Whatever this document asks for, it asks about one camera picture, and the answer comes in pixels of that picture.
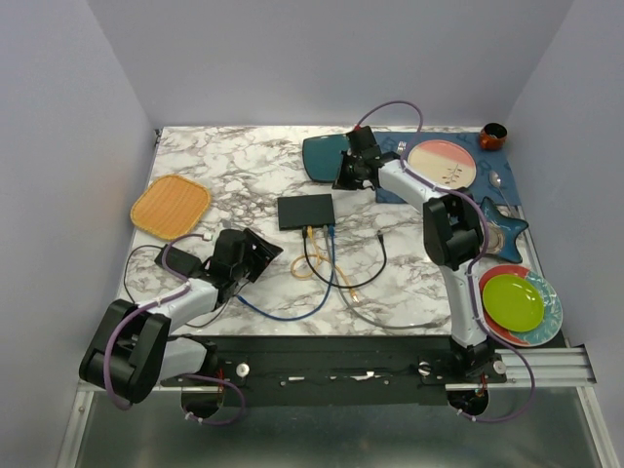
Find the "black network switch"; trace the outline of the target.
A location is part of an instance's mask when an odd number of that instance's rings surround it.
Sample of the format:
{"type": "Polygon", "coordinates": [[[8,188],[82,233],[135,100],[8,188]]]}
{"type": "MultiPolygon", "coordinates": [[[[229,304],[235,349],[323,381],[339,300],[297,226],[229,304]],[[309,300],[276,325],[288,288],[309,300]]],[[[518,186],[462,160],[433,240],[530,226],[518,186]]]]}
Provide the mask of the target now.
{"type": "Polygon", "coordinates": [[[335,225],[331,194],[279,197],[277,207],[280,231],[335,225]]]}

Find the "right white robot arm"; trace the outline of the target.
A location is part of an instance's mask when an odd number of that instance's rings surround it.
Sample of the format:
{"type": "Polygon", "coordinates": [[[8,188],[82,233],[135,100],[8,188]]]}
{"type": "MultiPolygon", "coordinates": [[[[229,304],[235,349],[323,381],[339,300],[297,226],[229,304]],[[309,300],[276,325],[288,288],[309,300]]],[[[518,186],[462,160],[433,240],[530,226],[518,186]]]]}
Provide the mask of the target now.
{"type": "Polygon", "coordinates": [[[450,374],[468,382],[485,371],[494,357],[479,296],[475,268],[488,246],[487,221],[466,188],[451,189],[416,172],[405,153],[383,153],[370,127],[346,134],[349,148],[342,152],[332,187],[358,190],[369,182],[417,209],[423,221],[423,243],[440,268],[451,315],[450,374]]]}

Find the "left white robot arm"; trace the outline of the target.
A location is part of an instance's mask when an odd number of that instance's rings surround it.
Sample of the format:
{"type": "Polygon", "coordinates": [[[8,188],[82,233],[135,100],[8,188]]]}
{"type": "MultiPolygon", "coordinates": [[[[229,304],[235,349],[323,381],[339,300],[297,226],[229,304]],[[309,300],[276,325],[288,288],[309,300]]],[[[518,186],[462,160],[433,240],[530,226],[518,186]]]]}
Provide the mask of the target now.
{"type": "Polygon", "coordinates": [[[184,374],[196,385],[209,383],[216,362],[208,346],[173,333],[225,305],[282,251],[250,228],[221,230],[207,260],[166,244],[159,264],[180,285],[140,303],[111,302],[79,366],[80,378],[103,389],[121,410],[142,402],[164,379],[184,374]]]}

